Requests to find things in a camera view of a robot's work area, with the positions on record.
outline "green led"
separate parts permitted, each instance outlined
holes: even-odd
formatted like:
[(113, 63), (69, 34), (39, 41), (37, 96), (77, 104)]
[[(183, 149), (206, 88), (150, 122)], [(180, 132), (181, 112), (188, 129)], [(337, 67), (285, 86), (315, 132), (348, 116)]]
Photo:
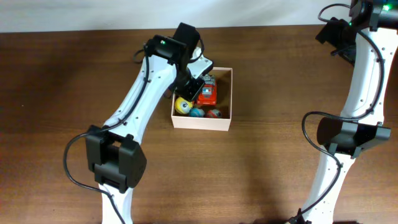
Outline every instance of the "green led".
[(391, 6), (390, 5), (383, 5), (383, 10), (384, 11), (388, 11), (388, 10), (390, 10), (391, 9)]

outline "open box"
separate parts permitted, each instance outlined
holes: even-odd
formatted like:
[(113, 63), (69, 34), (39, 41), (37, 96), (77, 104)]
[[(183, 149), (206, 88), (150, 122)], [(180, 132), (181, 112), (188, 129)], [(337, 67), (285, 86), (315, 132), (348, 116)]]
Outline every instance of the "open box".
[(173, 95), (172, 121), (174, 128), (228, 131), (232, 117), (232, 68), (215, 67), (209, 74), (216, 77), (217, 104), (215, 106), (202, 105), (199, 108), (205, 112), (218, 109), (221, 111), (222, 118), (193, 118), (178, 114), (174, 109), (176, 96)]

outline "white wall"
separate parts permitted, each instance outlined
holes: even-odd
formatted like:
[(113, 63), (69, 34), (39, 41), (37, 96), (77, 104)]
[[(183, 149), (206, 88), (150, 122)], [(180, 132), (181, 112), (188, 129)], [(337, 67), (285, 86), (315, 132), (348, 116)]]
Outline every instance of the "white wall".
[[(321, 24), (331, 0), (0, 0), (0, 32)], [(336, 7), (325, 17), (348, 19)]]

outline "wooden table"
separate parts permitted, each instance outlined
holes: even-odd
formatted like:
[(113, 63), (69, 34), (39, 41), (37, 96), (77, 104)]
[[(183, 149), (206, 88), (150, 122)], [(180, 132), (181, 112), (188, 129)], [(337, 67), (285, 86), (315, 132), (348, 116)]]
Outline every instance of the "wooden table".
[[(146, 129), (148, 165), (134, 190), (137, 223), (286, 220), (306, 200), (319, 153), (300, 123), (311, 110), (339, 114), (352, 66), (314, 38), (320, 26), (200, 29), (206, 57), (234, 69), (229, 132), (174, 129), (162, 99)], [(1, 223), (99, 223), (101, 196), (62, 169), (67, 141), (102, 125), (140, 65), (132, 54), (154, 34), (114, 30), (0, 34)], [(391, 72), (385, 126), (391, 140), (351, 168), (335, 220), (398, 219), (398, 68)], [(308, 121), (313, 135), (320, 118)], [(70, 151), (76, 179), (96, 185), (84, 142)]]

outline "eyeball toy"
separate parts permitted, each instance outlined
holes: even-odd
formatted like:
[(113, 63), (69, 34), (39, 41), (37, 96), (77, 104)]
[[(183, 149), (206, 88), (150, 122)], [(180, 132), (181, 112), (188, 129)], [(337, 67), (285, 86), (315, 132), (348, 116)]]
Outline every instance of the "eyeball toy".
[(214, 109), (214, 110), (207, 112), (206, 117), (207, 118), (222, 118), (223, 115), (221, 114), (221, 112), (218, 109)]
[(192, 110), (189, 112), (189, 116), (194, 118), (202, 118), (205, 116), (205, 112), (200, 108), (192, 108)]
[(180, 114), (187, 114), (192, 109), (192, 103), (184, 100), (182, 97), (178, 97), (175, 101), (175, 110)]

